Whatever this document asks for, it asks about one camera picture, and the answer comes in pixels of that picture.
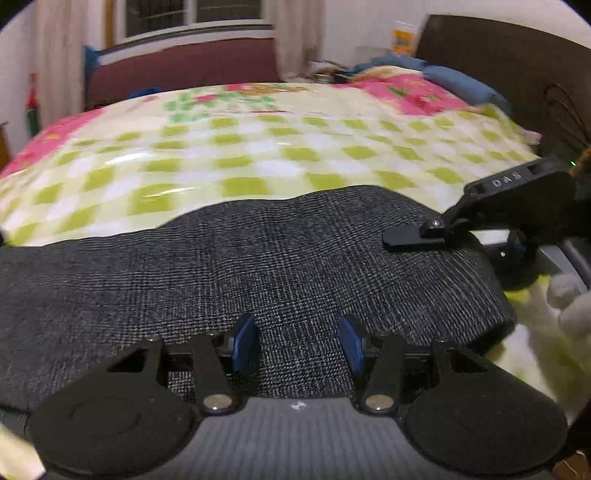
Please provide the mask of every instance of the blue gripper pad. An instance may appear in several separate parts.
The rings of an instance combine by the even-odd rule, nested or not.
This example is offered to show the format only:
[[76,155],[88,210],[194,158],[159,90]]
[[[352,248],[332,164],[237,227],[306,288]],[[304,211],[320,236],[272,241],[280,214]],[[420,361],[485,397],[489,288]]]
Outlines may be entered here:
[[242,326],[234,339],[234,351],[232,352],[232,370],[246,372],[251,360],[251,353],[256,347],[258,327],[255,316],[250,314],[242,320]]
[[347,357],[349,368],[353,373],[362,375],[365,369],[365,358],[361,337],[346,316],[342,316],[339,320],[339,340],[345,357]]

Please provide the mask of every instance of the fire extinguisher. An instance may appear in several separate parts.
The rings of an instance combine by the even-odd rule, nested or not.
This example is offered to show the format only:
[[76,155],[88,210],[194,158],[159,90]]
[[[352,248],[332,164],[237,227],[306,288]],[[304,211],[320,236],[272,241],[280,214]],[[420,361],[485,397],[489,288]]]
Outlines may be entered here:
[[37,104],[37,77],[34,73],[31,73],[31,92],[27,101],[27,126],[31,138],[41,130],[39,126],[39,105]]

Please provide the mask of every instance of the window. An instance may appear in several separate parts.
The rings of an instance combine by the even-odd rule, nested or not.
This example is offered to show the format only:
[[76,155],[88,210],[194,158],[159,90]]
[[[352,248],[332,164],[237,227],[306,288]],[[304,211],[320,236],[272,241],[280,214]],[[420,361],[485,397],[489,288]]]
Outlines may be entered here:
[[117,42],[202,27],[265,24],[272,0],[118,0]]

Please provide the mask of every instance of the round black pad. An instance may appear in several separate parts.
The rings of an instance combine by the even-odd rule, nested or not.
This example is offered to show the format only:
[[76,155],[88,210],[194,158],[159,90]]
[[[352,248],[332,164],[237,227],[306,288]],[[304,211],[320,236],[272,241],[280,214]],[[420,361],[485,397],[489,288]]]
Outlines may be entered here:
[[554,402],[509,374],[454,374],[419,396],[404,420],[435,462],[468,475],[518,475],[543,467],[567,434]]
[[30,421],[44,464],[82,475],[142,473],[188,441],[194,414],[176,395],[130,374],[79,381],[50,397]]

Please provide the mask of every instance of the window frame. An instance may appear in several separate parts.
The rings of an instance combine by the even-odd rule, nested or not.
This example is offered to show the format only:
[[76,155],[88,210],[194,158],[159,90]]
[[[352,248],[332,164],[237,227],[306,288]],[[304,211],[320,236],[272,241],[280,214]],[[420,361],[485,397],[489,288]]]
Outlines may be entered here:
[[195,18],[196,16],[196,9],[197,5],[195,0],[183,0],[185,4],[185,24],[179,27],[171,27],[171,28],[163,28],[161,30],[154,30],[152,32],[146,32],[139,35],[133,35],[131,37],[127,37],[125,34],[126,28],[126,18],[125,18],[125,2],[126,0],[115,0],[115,12],[113,16],[113,21],[115,23],[114,30],[115,30],[115,44],[121,45],[125,43],[130,43],[136,40],[144,40],[146,38],[151,37],[158,37],[159,35],[167,34],[167,33],[179,33],[179,32],[194,32],[199,33],[200,30],[204,30],[207,28],[216,28],[216,27],[234,27],[234,26],[244,26],[244,25],[268,25],[271,22],[272,18],[272,11],[271,6],[273,5],[273,0],[261,0],[261,11],[262,17],[260,19],[250,19],[250,20],[223,20],[223,21],[215,21],[215,22],[197,22],[192,23],[189,22],[189,19]]

